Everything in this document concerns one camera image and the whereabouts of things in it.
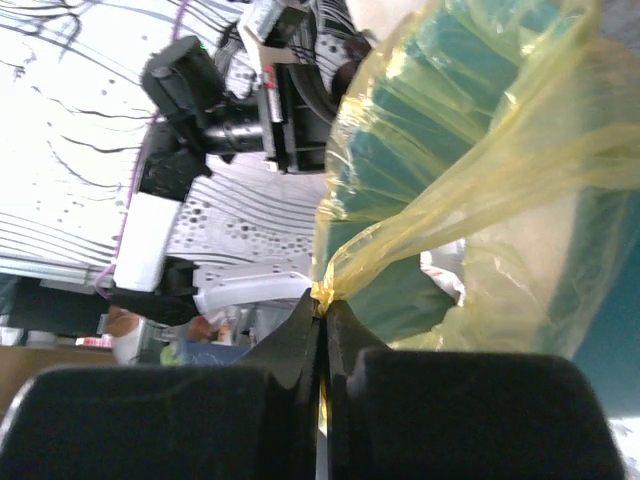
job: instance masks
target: cable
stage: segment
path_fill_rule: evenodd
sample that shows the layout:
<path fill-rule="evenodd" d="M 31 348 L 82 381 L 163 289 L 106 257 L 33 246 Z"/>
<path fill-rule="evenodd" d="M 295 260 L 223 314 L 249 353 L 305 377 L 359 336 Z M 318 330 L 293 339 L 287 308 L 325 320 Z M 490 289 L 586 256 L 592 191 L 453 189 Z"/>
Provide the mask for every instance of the cable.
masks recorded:
<path fill-rule="evenodd" d="M 293 85 L 304 103 L 322 120 L 333 123 L 338 106 L 324 87 L 319 71 L 303 64 L 291 64 L 288 68 Z"/>
<path fill-rule="evenodd" d="M 182 28 L 182 22 L 184 21 L 184 16 L 187 12 L 189 1 L 190 0 L 182 0 L 180 2 L 180 6 L 178 7 L 178 12 L 176 13 L 176 18 L 173 22 L 173 28 L 171 30 L 171 39 L 170 39 L 171 43 L 175 42 L 178 39 L 178 34 L 180 33 L 180 29 Z M 140 149 L 138 150 L 138 154 L 136 156 L 136 160 L 133 166 L 133 176 L 131 178 L 131 185 L 129 188 L 129 193 L 127 194 L 127 201 L 125 203 L 126 213 L 125 213 L 124 220 L 122 221 L 122 225 L 120 227 L 120 234 L 118 235 L 118 240 L 117 240 L 115 251 L 113 254 L 113 260 L 102 272 L 100 272 L 100 274 L 98 275 L 98 278 L 96 278 L 96 281 L 94 283 L 94 288 L 96 293 L 106 299 L 109 298 L 109 294 L 100 286 L 100 284 L 107 277 L 107 275 L 111 274 L 115 270 L 116 262 L 118 260 L 118 255 L 120 254 L 120 246 L 122 245 L 122 236 L 124 234 L 124 228 L 127 223 L 127 216 L 129 214 L 129 207 L 131 206 L 131 200 L 133 199 L 133 194 L 135 192 L 136 186 L 138 185 L 138 180 L 139 180 L 138 176 L 140 174 L 139 172 L 140 166 L 146 155 L 146 151 L 149 143 L 148 142 L 149 135 L 153 127 L 157 123 L 158 118 L 159 118 L 159 113 L 156 112 L 151 118 L 151 122 L 149 122 L 149 125 L 147 127 L 147 133 L 142 139 L 142 144 L 140 145 Z"/>

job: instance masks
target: translucent plastic bag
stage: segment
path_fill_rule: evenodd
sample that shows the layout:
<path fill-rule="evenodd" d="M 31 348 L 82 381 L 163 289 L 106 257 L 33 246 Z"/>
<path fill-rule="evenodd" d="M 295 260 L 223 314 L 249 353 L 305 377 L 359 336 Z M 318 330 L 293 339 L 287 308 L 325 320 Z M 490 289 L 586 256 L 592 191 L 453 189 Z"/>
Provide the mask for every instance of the translucent plastic bag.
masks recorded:
<path fill-rule="evenodd" d="M 439 1 L 362 65 L 313 296 L 396 347 L 572 355 L 640 227 L 640 65 L 595 0 Z M 418 255 L 466 239 L 464 307 Z"/>

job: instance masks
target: dotted pattern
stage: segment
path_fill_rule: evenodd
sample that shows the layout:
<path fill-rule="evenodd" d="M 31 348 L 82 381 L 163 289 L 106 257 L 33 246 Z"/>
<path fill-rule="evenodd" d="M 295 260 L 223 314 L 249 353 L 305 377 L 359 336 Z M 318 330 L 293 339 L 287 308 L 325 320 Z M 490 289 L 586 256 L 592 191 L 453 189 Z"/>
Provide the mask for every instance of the dotted pattern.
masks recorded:
<path fill-rule="evenodd" d="M 326 33 L 319 34 L 316 41 L 316 58 L 324 86 L 330 91 L 334 72 L 349 60 L 344 49 L 344 41 Z"/>
<path fill-rule="evenodd" d="M 216 216 L 211 203 L 188 201 L 180 212 L 171 240 L 172 249 L 198 253 L 218 250 L 220 245 L 235 244 L 238 247 L 235 250 L 250 261 L 286 259 L 311 252 L 309 236 L 283 234 L 236 216 L 224 219 L 223 225 L 219 225 L 211 221 Z"/>
<path fill-rule="evenodd" d="M 227 88 L 239 98 L 244 98 L 257 86 L 255 71 L 249 66 L 249 56 L 245 51 L 238 52 L 229 67 L 226 78 Z"/>

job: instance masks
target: black and white mural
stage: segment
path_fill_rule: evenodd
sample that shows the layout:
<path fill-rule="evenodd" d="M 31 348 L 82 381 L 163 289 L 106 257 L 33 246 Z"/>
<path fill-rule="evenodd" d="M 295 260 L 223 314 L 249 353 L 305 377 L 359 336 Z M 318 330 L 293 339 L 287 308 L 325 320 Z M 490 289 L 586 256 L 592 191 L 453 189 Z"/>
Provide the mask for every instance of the black and white mural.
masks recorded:
<path fill-rule="evenodd" d="M 197 35 L 238 96 L 255 72 L 225 0 L 0 0 L 0 255 L 101 269 L 117 248 L 137 154 L 154 107 L 149 57 Z M 325 82 L 353 32 L 343 0 L 319 0 L 292 42 Z M 311 248 L 321 175 L 282 177 L 244 155 L 198 181 L 171 253 L 222 265 Z"/>

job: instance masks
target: cardboard box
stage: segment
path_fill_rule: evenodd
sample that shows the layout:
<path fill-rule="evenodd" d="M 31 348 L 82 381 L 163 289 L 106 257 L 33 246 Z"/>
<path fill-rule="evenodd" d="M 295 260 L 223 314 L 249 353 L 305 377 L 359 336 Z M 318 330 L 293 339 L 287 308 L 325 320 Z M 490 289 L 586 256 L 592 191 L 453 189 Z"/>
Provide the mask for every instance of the cardboard box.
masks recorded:
<path fill-rule="evenodd" d="M 27 380 L 57 365 L 116 365 L 111 351 L 0 346 L 0 419 Z"/>

